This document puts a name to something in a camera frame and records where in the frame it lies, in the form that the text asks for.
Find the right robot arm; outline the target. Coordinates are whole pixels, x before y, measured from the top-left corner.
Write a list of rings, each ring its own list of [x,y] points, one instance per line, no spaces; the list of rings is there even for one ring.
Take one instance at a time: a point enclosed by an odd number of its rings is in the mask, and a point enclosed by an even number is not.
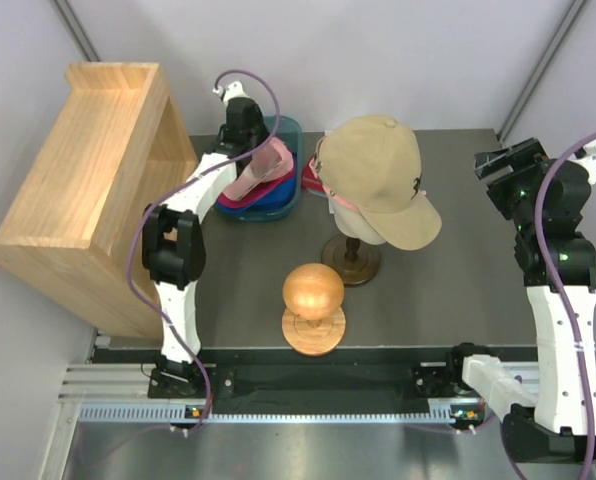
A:
[[[579,232],[596,183],[596,140],[558,168],[541,143],[478,153],[474,172],[515,227],[515,260],[531,305],[539,386],[530,392],[484,346],[462,343],[447,358],[454,394],[476,392],[501,421],[516,463],[596,462],[596,248]]]

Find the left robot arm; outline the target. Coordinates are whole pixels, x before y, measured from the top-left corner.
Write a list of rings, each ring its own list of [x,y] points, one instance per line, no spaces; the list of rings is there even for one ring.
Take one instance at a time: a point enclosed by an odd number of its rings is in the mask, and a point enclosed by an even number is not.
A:
[[[154,282],[163,320],[161,358],[152,381],[178,397],[207,393],[197,354],[195,290],[206,265],[202,221],[222,192],[269,137],[258,104],[247,96],[226,102],[226,120],[198,169],[168,199],[145,209],[142,264]]]

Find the khaki cap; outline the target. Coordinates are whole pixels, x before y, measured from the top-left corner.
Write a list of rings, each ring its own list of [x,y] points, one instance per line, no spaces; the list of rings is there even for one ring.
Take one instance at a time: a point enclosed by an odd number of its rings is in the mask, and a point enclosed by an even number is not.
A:
[[[353,118],[327,135],[348,140],[367,154],[371,196],[360,208],[386,243],[406,251],[433,242],[442,220],[421,189],[422,162],[413,130],[388,115]]]

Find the pink cap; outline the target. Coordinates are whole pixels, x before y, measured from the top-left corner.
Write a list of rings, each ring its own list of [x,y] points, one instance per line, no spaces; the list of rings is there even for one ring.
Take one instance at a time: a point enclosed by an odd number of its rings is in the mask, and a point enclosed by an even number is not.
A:
[[[285,144],[273,137],[269,144],[257,151],[237,179],[222,195],[229,203],[252,203],[271,192],[293,171],[294,160]]]
[[[323,136],[310,162],[324,192],[345,208],[358,212],[371,196],[371,168],[366,152],[333,134]]]

